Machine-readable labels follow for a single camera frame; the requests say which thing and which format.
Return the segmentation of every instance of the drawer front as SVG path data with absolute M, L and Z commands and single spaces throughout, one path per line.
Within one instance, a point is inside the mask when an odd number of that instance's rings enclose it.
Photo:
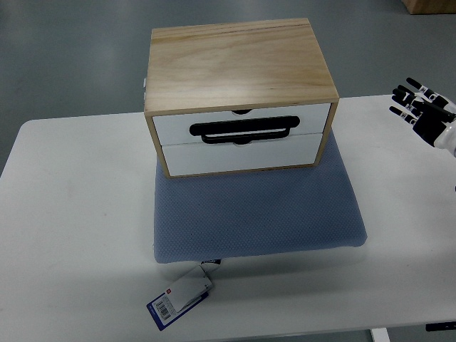
M 163 146 L 171 176 L 312 164 L 322 134 L 293 135 L 278 140 L 208 145 Z
M 212 123 L 256 118 L 297 116 L 300 123 L 290 129 L 290 135 L 322 133 L 328 117 L 330 103 L 317 105 L 296 105 L 291 107 L 253 109 L 247 114 L 238 115 L 230 111 L 181 115 L 155 116 L 153 122 L 160 144 L 177 145 L 200 143 L 200 136 L 190 134 L 190 126 L 195 123 Z

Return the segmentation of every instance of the product tag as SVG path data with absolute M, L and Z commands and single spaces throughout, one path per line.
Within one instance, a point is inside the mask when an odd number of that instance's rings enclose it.
M 209 293 L 205 292 L 203 295 L 196 298 L 190 305 L 188 305 L 186 309 L 181 310 L 181 312 L 176 312 L 176 310 L 172 307 L 172 304 L 167 295 L 163 293 L 151 301 L 147 305 L 147 309 L 152 315 L 155 324 L 157 324 L 158 329 L 162 331 L 171 323 L 174 323 L 181 316 L 185 315 L 188 311 L 193 309 L 196 305 L 201 303 L 208 296 Z
M 211 288 L 212 282 L 207 278 L 201 266 L 196 266 L 172 283 L 165 292 L 174 309 L 179 312 Z
M 222 263 L 222 260 L 220 259 L 214 259 L 214 260 L 206 260 L 206 261 L 201 261 L 201 268 L 204 270 L 206 273 L 211 273 L 212 271 L 215 271 L 220 267 L 220 264 Z
M 161 331 L 207 298 L 211 288 L 212 282 L 198 265 L 151 301 L 147 309 Z

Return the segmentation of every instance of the wooden drawer cabinet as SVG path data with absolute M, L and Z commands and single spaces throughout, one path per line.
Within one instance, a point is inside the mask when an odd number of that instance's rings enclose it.
M 315 166 L 337 102 L 307 19 L 152 31 L 145 117 L 168 177 Z

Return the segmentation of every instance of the blue cushion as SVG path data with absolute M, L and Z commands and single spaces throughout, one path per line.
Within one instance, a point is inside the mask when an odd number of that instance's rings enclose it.
M 317 167 L 155 181 L 159 263 L 359 247 L 367 239 L 336 139 Z

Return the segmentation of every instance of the wooden top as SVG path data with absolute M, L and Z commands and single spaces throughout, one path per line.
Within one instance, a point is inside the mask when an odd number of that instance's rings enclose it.
M 146 116 L 337 100 L 307 19 L 152 30 Z

